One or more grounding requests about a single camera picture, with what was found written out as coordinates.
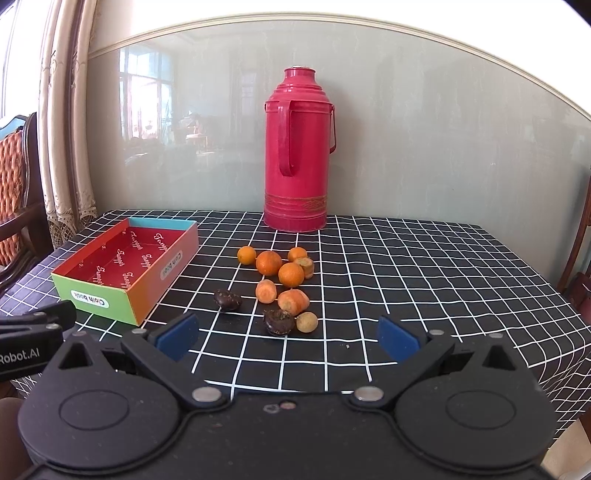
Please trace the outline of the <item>carrot chunk left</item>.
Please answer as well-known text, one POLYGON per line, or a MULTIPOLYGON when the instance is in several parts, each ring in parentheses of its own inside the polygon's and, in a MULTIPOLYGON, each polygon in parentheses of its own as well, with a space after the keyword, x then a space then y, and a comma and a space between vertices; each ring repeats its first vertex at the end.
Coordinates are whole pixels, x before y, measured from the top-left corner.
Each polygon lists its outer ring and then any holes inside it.
POLYGON ((256 285, 256 299, 259 303, 266 305, 272 304, 276 301, 277 290, 276 284, 270 279, 263 279, 256 285))

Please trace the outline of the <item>beige lace curtain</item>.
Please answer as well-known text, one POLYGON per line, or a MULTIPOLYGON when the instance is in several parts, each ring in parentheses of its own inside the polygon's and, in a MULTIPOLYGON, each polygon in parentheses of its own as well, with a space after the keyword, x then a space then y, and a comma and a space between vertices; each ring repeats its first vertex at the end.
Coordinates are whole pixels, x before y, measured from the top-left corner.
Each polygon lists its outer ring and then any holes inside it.
POLYGON ((88 54, 95 1, 53 1, 43 39, 37 108, 41 182, 52 244, 97 217, 86 135, 88 54))

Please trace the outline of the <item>colourful cardboard box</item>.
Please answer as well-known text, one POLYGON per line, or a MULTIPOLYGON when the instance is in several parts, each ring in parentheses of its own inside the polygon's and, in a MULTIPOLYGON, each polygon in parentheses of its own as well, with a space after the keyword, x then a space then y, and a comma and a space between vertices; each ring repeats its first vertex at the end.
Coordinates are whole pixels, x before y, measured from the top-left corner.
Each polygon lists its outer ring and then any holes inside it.
POLYGON ((198 249, 197 222, 129 217, 56 267, 62 300, 77 309, 138 326, 198 249))

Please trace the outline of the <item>large orange mandarin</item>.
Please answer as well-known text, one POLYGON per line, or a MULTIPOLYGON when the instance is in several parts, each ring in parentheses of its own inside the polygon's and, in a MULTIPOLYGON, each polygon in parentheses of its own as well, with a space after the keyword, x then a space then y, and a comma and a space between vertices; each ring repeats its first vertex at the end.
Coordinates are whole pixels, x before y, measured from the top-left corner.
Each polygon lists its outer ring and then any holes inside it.
POLYGON ((267 250, 256 257, 256 270, 266 277, 273 277, 283 265, 283 259, 275 251, 267 250))

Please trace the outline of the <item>black white grid tablecloth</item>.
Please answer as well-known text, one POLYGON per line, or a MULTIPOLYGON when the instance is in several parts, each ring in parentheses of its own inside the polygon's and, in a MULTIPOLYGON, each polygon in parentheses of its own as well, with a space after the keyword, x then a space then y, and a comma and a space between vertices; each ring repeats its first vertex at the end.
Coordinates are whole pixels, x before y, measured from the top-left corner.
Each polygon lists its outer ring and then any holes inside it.
POLYGON ((280 233, 257 213, 183 211, 197 222, 197 255, 143 321, 155 329, 191 312, 197 343, 183 366, 217 388, 250 391, 349 390, 391 372, 379 347, 381 316, 461 341, 510 341, 567 429, 590 405, 590 329, 533 268, 484 229, 435 221, 334 215, 320 231, 280 233), (236 253, 286 255, 303 247, 315 264, 304 283, 318 328, 270 335, 256 300, 259 273, 236 253), (242 296, 221 311, 215 290, 242 296))

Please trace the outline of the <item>small tan round fruit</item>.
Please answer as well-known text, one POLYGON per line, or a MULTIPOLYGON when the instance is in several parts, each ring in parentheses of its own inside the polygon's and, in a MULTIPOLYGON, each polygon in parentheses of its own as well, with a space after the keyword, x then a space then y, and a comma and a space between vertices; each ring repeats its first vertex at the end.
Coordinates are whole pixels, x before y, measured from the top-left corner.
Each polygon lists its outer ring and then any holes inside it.
POLYGON ((318 317, 314 312, 303 312, 295 318, 295 327, 304 334, 314 332, 318 328, 318 317))

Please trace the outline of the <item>orange mandarin centre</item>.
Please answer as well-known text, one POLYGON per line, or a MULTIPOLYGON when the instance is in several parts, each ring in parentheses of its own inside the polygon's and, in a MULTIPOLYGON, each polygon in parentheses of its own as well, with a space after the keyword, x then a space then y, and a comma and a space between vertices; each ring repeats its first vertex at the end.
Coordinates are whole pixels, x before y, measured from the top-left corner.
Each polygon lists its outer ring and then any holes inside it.
POLYGON ((277 275, 279 276, 280 284, 290 289, 300 286, 304 282, 305 277, 304 269, 301 268, 301 265, 294 262, 283 264, 277 275))

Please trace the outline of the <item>dark chestnut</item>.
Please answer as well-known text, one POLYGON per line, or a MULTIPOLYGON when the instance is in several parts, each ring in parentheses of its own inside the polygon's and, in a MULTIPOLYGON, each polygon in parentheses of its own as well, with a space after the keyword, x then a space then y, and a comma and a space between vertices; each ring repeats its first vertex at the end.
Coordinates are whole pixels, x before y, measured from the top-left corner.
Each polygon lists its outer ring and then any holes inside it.
POLYGON ((273 335, 287 335, 296 327, 296 318, 285 310, 266 310, 263 315, 267 332, 273 335))
POLYGON ((215 290, 213 299, 221 311, 235 311, 242 306, 242 296, 229 290, 215 290))

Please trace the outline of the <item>small orange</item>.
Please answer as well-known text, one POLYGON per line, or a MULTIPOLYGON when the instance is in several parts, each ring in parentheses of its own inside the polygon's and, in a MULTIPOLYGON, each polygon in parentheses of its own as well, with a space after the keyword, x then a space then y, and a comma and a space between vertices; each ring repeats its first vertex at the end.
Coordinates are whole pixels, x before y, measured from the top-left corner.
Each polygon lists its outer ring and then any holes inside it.
POLYGON ((291 248, 290 251, 287 253, 287 260, 290 262, 294 262, 300 258, 307 258, 308 251, 305 250, 303 247, 294 247, 291 248))
POLYGON ((240 247, 238 249, 238 254, 236 254, 238 263, 242 265, 252 265, 256 263, 256 257, 256 249, 249 245, 240 247))

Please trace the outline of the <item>red thermos flask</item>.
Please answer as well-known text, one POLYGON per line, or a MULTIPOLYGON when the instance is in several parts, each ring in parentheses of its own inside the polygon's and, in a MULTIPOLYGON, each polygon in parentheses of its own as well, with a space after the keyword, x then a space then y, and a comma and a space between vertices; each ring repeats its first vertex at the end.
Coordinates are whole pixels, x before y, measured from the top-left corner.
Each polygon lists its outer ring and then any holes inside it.
POLYGON ((264 111, 264 223, 291 233, 320 230, 327 223, 329 156, 337 148, 335 105, 314 69, 294 66, 264 111))

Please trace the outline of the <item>carrot chunk right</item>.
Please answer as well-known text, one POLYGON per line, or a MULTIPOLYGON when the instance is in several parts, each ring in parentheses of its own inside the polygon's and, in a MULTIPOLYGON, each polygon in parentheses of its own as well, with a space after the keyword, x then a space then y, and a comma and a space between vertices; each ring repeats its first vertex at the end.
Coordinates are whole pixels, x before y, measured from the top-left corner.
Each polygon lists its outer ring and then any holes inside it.
POLYGON ((310 300, 308 295, 300 289, 290 289, 280 293, 277 297, 277 305, 290 315, 297 316, 308 309, 310 300))

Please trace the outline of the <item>small orange far right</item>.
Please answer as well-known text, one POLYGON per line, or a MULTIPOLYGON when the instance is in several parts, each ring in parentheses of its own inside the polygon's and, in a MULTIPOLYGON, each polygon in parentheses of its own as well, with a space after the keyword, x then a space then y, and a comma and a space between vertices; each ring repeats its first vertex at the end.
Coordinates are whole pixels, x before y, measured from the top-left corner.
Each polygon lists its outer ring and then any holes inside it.
POLYGON ((290 251, 287 253, 287 260, 290 262, 294 262, 300 258, 307 258, 308 251, 305 250, 303 247, 294 247, 291 248, 290 251))

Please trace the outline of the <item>carrot chunk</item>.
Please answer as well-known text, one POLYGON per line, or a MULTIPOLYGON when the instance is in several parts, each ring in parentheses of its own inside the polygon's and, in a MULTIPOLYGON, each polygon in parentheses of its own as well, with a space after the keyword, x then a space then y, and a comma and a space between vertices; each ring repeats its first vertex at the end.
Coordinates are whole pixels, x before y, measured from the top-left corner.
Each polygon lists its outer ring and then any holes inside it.
POLYGON ((263 279, 256 285, 256 299, 259 303, 266 305, 272 304, 276 301, 277 290, 276 284, 270 279, 263 279))
POLYGON ((290 315, 297 316, 308 309, 310 300, 308 295, 300 289, 290 289, 280 293, 277 297, 277 305, 290 315))

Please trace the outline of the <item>carrot stub near oranges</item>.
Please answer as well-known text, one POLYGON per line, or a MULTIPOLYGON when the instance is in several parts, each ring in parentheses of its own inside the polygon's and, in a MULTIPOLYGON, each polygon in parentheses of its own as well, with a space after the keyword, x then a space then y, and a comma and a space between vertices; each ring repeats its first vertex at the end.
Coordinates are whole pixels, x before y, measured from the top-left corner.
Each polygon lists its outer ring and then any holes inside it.
POLYGON ((315 273, 315 264, 314 261, 311 260, 310 257, 300 257, 295 259, 295 264, 301 267, 304 271, 304 278, 311 279, 315 273))

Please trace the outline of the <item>small orange far left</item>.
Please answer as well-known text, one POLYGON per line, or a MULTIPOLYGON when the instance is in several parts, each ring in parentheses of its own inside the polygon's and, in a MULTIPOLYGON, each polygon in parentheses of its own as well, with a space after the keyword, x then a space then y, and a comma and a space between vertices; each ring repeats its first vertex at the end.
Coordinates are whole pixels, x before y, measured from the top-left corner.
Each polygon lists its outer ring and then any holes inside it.
POLYGON ((249 245, 240 247, 238 249, 238 254, 236 254, 238 263, 242 265, 252 265, 256 263, 256 257, 256 249, 249 245))

